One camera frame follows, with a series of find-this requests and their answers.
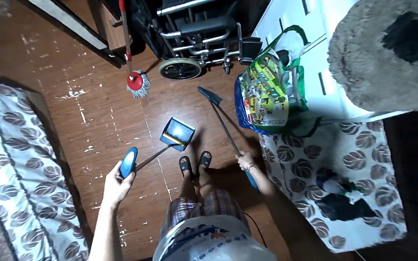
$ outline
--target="wooden floor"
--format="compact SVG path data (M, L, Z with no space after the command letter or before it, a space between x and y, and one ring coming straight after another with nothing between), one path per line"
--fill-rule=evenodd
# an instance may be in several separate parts
M86 0L64 2L94 26ZM0 78L43 93L92 229L104 177L130 147L139 149L137 162L159 151L164 147L160 134L171 117L196 128L185 152L169 149L138 173L120 205L119 231L126 260L152 256L167 206L180 193L178 158L190 156L195 167L204 150L212 152L211 166L219 169L215 176L257 222L269 249L279 260L289 259L266 205L249 186L210 104L197 91L197 86L203 86L221 96L222 109L237 122L233 84L244 66L235 65L230 75L216 66L194 80L171 81L161 77L157 67L150 68L159 61L146 49L133 59L136 69L149 70L151 88L145 98L135 99L125 89L126 68L113 67L17 1L10 1L8 13L0 16ZM257 134L239 132L231 124L228 128L240 148L260 154ZM249 223L253 237L261 241L253 222Z

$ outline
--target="plaid shorts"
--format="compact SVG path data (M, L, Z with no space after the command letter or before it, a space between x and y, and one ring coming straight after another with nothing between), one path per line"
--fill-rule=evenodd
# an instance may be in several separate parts
M246 217L235 199L225 190L212 191L199 205L189 198L180 197L171 202L164 223L161 227L159 239L162 239L169 230L192 217L228 215L241 220L248 228Z

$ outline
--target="hand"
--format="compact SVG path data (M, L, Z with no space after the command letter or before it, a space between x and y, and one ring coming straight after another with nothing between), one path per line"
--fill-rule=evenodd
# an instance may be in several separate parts
M135 180L136 173L134 171L125 179L120 175L120 164L122 161L117 162L116 166L106 175L101 207L118 208Z
M241 156L235 156L240 164L242 170L248 169L248 167L254 163L253 156L249 152L240 151Z

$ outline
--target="cable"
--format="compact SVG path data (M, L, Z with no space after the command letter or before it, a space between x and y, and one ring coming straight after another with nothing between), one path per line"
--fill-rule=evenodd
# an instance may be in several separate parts
M354 252L356 252L360 258L362 258L362 260L367 261L361 254L359 254L359 252L357 252L357 250L355 250Z
M262 236L261 230L259 229L259 227L256 224L256 221L254 221L254 218L252 218L250 215L248 215L246 212L243 212L245 215L247 215L253 222L254 225L256 225L257 230L259 231L259 234L261 235L262 241L264 242L264 246L267 248L267 244L266 241L264 240L264 237Z

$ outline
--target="broom handle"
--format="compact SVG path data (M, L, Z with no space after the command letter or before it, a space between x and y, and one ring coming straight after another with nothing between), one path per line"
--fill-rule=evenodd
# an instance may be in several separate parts
M175 144L169 144L167 145L167 147L163 148L162 150L160 150L159 152L157 152L156 154L154 154L153 156L149 157L147 160L143 161L142 163L138 164L135 167L135 172L139 171L140 169L142 169L144 166L146 166L148 163L150 163L153 159L155 159L157 156L159 156L161 153L163 153L166 149L170 148L171 146L173 146Z
M222 128L225 131L225 134L227 134L227 137L229 137L230 143L233 146L233 149L235 150L236 154L240 157L241 153L240 150L238 149L238 147L236 146L235 142L233 141L232 137L230 136L229 130L225 127L224 121L222 121L222 118L220 118L220 115L218 113L218 111L216 110L216 107L214 106L214 103L208 99L210 104L212 105L212 109L214 109L214 111L216 112L217 118L219 119L220 123L222 124ZM257 190L257 192L259 192L259 187L257 186L256 181L254 180L253 176L251 175L251 173L249 173L249 170L245 169L244 173L246 173L247 179L249 180L249 183L251 183L251 186Z
M225 134L227 134L227 137L229 137L229 140L230 140L230 143L233 146L233 149L235 150L235 152L238 156L241 156L240 150L238 149L235 142L233 141L228 129L225 127L224 121L222 121L222 118L220 118L220 115L219 115L218 111L216 110L216 107L214 106L214 103L211 100L209 100L209 102L212 105L212 109L214 109L214 111L216 112L217 118L219 119L220 123L222 124L222 128L224 129Z
M130 47L131 41L130 41L129 32L128 32L125 0L119 0L119 7L120 7L120 14L122 15L122 27L124 28L125 48L126 48L125 60L127 60L130 77L133 78L133 68L131 67L131 47Z

